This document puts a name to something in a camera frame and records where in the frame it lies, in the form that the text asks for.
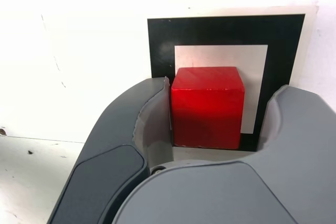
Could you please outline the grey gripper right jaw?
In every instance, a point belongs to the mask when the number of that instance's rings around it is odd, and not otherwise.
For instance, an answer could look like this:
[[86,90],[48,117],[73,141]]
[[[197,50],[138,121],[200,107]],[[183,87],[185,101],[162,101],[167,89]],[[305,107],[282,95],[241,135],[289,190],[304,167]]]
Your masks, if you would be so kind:
[[138,185],[114,223],[335,223],[335,112],[285,86],[263,144],[233,161],[165,169]]

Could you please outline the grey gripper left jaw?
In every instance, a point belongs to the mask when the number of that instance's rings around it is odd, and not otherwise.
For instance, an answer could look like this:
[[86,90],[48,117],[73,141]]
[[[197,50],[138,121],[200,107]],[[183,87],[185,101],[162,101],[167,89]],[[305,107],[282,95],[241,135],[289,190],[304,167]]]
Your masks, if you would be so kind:
[[149,78],[112,101],[89,134],[49,223],[112,223],[151,169],[173,160],[168,78]]

